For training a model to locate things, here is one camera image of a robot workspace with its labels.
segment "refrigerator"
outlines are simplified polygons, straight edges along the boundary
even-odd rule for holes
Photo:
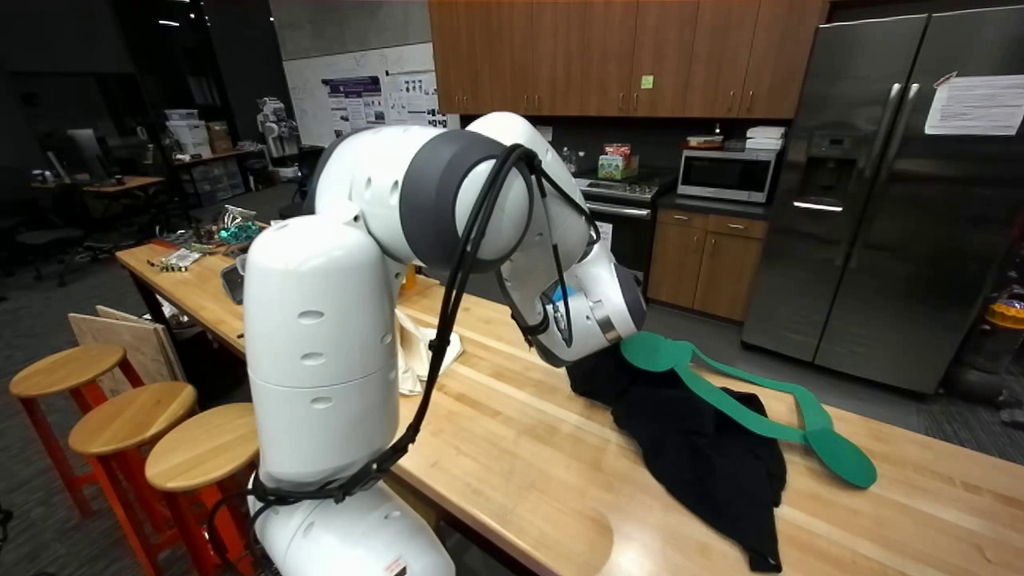
[[[934,393],[1024,216],[1024,6],[825,24],[743,342]]]

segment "wooden stool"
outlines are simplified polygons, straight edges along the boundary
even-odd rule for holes
[[[160,573],[160,550],[178,543],[168,513],[160,509],[160,496],[143,481],[143,452],[192,410],[192,385],[160,382],[105,400],[66,435],[66,444],[89,462],[94,477],[143,573]]]
[[[223,404],[205,410],[171,435],[149,459],[149,481],[168,496],[190,558],[200,573],[223,569],[203,530],[205,514],[223,499],[245,494],[246,473],[255,463],[255,417],[253,404]],[[223,541],[223,558],[237,573],[255,573],[250,541],[250,514],[223,503],[216,530]]]
[[[139,371],[127,361],[127,352],[123,345],[75,345],[65,348],[59,354],[48,354],[30,369],[24,369],[13,382],[11,382],[11,393],[24,404],[44,455],[50,459],[50,463],[61,473],[65,489],[70,494],[77,513],[89,513],[87,483],[95,483],[94,473],[75,473],[65,443],[56,435],[56,427],[48,427],[40,400],[50,398],[50,393],[70,393],[75,404],[80,406],[80,412],[89,412],[94,406],[99,406],[105,400],[103,388],[95,378],[103,378],[105,371],[123,371],[125,382],[130,388],[142,388]]]

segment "black garment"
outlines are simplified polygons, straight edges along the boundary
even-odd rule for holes
[[[674,371],[650,374],[617,348],[569,366],[574,392],[610,406],[646,470],[711,527],[733,539],[757,573],[780,573],[776,506],[789,463],[776,439],[753,435],[696,398]],[[766,412],[757,393],[727,392]]]

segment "wooden cabinet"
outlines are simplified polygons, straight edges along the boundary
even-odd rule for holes
[[[767,224],[733,216],[663,207],[646,297],[743,320]]]
[[[830,0],[432,0],[446,112],[792,119]]]

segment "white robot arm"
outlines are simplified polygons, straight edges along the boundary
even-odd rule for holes
[[[450,271],[446,340],[467,270],[495,267],[511,320],[552,366],[634,334],[641,288],[599,242],[559,158],[508,112],[467,131],[351,136],[327,152],[313,192],[318,216],[268,226],[246,255],[255,534],[282,573],[454,573],[377,483],[427,412],[393,443],[399,271]]]

